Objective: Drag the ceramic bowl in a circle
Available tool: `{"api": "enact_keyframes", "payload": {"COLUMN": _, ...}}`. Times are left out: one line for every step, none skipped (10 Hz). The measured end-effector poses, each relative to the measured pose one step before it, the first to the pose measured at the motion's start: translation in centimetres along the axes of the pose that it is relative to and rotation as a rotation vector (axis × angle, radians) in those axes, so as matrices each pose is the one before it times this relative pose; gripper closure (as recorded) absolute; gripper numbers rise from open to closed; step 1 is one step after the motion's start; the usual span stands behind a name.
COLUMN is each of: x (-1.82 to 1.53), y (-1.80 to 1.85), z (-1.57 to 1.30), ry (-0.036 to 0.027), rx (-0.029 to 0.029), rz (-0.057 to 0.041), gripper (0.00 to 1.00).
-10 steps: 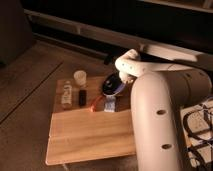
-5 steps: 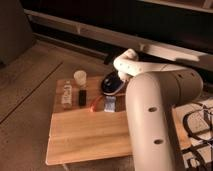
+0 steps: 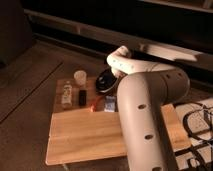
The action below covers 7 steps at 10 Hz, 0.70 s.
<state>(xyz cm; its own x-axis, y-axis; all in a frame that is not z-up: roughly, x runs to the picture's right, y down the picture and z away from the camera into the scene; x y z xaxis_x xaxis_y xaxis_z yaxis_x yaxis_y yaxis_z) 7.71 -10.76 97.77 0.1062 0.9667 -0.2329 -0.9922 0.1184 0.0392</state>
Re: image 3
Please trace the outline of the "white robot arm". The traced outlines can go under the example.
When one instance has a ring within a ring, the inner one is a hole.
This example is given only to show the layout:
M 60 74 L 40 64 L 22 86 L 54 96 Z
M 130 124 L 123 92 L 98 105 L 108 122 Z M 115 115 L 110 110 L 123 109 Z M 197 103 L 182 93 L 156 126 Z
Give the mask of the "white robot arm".
M 178 171 L 161 107 L 184 97 L 187 74 L 168 64 L 135 60 L 125 46 L 108 55 L 121 77 L 117 104 L 130 171 Z

